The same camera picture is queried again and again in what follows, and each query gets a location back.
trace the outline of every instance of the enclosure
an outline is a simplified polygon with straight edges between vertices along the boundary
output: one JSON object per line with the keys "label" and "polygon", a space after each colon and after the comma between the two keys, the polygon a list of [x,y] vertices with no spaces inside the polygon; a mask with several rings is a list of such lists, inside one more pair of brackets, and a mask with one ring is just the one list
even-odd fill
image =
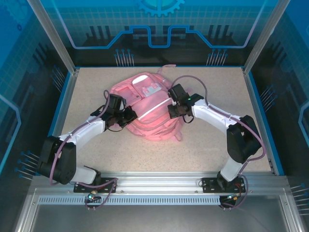
{"label": "enclosure", "polygon": [[[1,231],[307,231],[308,12],[306,0],[0,0]],[[48,136],[83,123],[105,89],[167,64],[168,80],[197,76],[211,103],[255,120],[267,156],[245,169],[240,210],[199,184],[228,155],[226,137],[198,119],[181,142],[124,129],[79,150],[78,165],[119,179],[94,212],[87,194],[37,172]]]}

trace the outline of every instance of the black mounting plate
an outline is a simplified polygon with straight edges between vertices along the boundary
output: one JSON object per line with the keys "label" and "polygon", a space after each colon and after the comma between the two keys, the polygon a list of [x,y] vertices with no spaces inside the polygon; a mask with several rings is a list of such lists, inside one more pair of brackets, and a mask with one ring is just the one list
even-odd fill
{"label": "black mounting plate", "polygon": [[[109,182],[109,181],[111,181],[113,179],[114,179],[114,177],[112,177],[112,178],[101,178],[101,183],[100,184],[102,185],[102,184],[104,184],[106,182]],[[75,192],[75,193],[90,193],[93,190],[97,190],[98,193],[109,193],[111,191],[111,189],[112,189],[113,183],[114,182],[108,184],[107,186],[105,186],[105,187],[103,187],[101,189],[87,188],[87,187],[84,187],[82,185],[75,184],[73,192]],[[112,193],[116,192],[116,188],[117,188],[117,185],[113,189]]]}
{"label": "black mounting plate", "polygon": [[240,184],[241,193],[246,192],[245,183],[243,178],[235,178],[230,183],[230,187],[227,187],[225,191],[222,191],[220,186],[218,185],[217,178],[202,178],[201,187],[203,187],[203,193],[239,193],[239,189],[235,186],[235,184]]}

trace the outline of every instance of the beige work surface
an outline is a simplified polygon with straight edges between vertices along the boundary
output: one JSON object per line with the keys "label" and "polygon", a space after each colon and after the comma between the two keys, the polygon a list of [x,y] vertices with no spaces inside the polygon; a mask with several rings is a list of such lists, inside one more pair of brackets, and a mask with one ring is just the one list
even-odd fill
{"label": "beige work surface", "polygon": [[[76,128],[90,113],[105,103],[103,91],[141,72],[158,68],[81,68],[62,133]],[[254,112],[241,68],[164,68],[170,81],[181,75],[194,75],[208,88],[210,103],[239,116]],[[190,93],[204,96],[202,85],[192,79],[179,81]],[[182,128],[183,141],[151,142],[131,134],[106,131],[88,142],[77,154],[77,164],[100,171],[218,171],[228,159],[226,137],[201,119]],[[267,158],[249,165],[246,171],[269,171]]]}

